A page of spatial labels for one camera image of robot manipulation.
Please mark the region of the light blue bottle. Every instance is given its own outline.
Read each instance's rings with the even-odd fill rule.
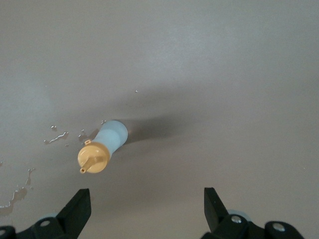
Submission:
[[[126,142],[128,135],[128,130],[121,122],[116,120],[106,122],[95,139],[85,141],[85,146],[80,150],[78,154],[80,172],[101,172],[112,154]]]

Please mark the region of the yellow cap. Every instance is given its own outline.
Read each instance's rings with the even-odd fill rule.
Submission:
[[[85,141],[85,146],[78,154],[80,172],[101,172],[110,161],[110,152],[106,146],[98,142]]]

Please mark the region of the silver screw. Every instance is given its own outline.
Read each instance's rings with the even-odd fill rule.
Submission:
[[[231,217],[231,220],[234,222],[234,223],[241,223],[241,218],[239,216],[232,216]]]
[[[280,223],[274,223],[273,228],[279,232],[284,232],[286,230],[285,227],[281,225]]]
[[[50,221],[49,220],[46,220],[46,221],[43,221],[41,224],[40,224],[40,227],[45,227],[47,225],[50,224]]]

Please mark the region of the plastic bottle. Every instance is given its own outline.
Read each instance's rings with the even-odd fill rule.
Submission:
[[[101,172],[112,154],[121,147],[128,138],[128,130],[119,121],[111,120],[103,124],[94,140],[85,141],[85,146],[78,154],[80,172]]]

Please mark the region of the black plastic part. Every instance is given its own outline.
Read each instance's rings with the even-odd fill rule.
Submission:
[[[204,190],[204,209],[211,232],[202,239],[304,239],[297,229],[284,222],[268,222],[263,229],[242,216],[229,215],[214,188]],[[241,222],[232,221],[233,216],[239,217]],[[285,230],[276,230],[274,223],[281,224]]]
[[[64,232],[78,238],[91,216],[90,191],[81,189],[56,216]]]
[[[229,215],[214,188],[204,189],[204,211],[211,232]]]
[[[0,239],[76,239],[91,216],[89,189],[79,190],[55,218],[44,218],[15,233],[14,227],[0,227]]]

